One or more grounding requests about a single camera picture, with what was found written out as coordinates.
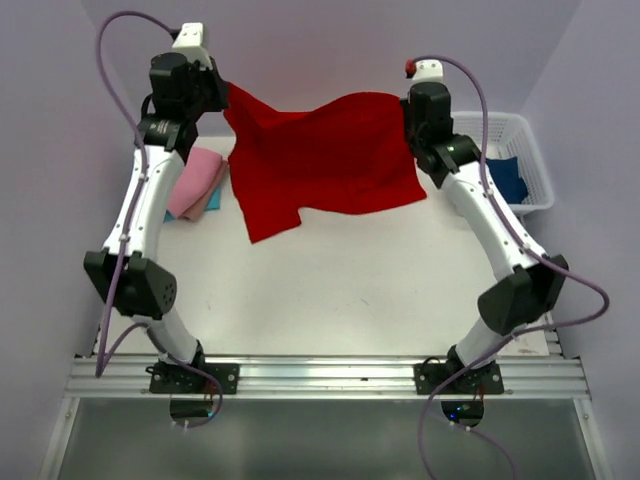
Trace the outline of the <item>red t shirt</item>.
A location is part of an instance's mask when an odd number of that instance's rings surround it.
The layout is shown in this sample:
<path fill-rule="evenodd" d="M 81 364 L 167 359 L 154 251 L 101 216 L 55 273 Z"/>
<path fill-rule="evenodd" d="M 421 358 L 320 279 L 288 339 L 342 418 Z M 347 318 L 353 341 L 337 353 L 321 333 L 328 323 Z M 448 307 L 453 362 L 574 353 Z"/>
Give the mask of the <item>red t shirt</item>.
<path fill-rule="evenodd" d="M 300 226 L 303 208 L 363 215 L 427 197 L 396 95 L 357 92 L 285 112 L 232 84 L 228 101 L 231 184 L 253 243 Z"/>

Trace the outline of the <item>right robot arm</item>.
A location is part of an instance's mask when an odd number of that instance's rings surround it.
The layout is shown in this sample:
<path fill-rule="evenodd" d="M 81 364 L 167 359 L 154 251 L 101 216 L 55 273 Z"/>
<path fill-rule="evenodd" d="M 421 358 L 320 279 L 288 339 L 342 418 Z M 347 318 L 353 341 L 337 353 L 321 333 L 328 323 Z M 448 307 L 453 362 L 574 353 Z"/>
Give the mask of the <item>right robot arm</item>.
<path fill-rule="evenodd" d="M 486 167 L 480 150 L 453 131 L 451 96 L 438 82 L 413 84 L 401 105 L 405 140 L 418 168 L 468 222 L 496 279 L 477 300 L 479 318 L 447 354 L 447 368 L 480 369 L 491 363 L 495 346 L 538 321 L 556 304 L 568 264 L 550 257 L 519 223 Z"/>

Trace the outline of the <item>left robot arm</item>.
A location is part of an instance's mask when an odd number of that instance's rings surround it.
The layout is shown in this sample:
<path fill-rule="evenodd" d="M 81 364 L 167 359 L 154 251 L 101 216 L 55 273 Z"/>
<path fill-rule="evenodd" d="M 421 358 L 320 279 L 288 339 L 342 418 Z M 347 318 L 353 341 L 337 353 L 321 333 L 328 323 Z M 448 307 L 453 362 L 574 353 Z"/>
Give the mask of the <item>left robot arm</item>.
<path fill-rule="evenodd" d="M 134 159 L 127 192 L 115 225 L 83 266 L 104 302 L 101 331 L 113 312 L 145 328 L 166 363 L 194 364 L 201 353 L 177 314 L 176 277 L 160 266 L 160 230 L 172 190 L 183 172 L 205 113 L 227 108 L 227 84 L 208 54 L 176 51 L 155 56 L 151 92 L 134 128 Z"/>

